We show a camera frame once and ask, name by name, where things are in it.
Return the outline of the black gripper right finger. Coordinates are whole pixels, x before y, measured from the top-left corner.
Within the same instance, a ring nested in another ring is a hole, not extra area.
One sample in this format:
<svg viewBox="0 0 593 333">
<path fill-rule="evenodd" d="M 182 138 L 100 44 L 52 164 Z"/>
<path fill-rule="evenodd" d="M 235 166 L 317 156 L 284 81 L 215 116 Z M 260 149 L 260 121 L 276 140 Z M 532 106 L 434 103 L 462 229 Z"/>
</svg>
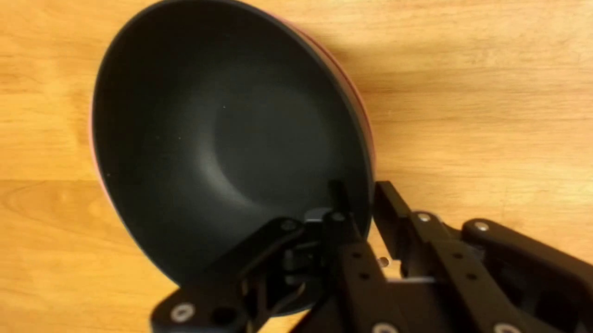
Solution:
<svg viewBox="0 0 593 333">
<path fill-rule="evenodd" d="M 593 264 L 488 217 L 460 229 L 374 184 L 374 221 L 404 279 L 432 279 L 462 333 L 593 333 Z"/>
</svg>

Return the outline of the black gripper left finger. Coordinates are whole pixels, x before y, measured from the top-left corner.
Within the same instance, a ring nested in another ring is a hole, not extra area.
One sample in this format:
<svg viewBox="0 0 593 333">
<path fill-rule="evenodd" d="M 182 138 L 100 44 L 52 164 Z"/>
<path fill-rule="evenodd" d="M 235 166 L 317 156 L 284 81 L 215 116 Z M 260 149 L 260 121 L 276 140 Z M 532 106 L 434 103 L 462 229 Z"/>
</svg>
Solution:
<svg viewBox="0 0 593 333">
<path fill-rule="evenodd" d="M 347 210 L 319 221 L 276 217 L 176 288 L 152 333 L 258 333 L 302 312 L 291 333 L 397 333 L 391 282 Z"/>
</svg>

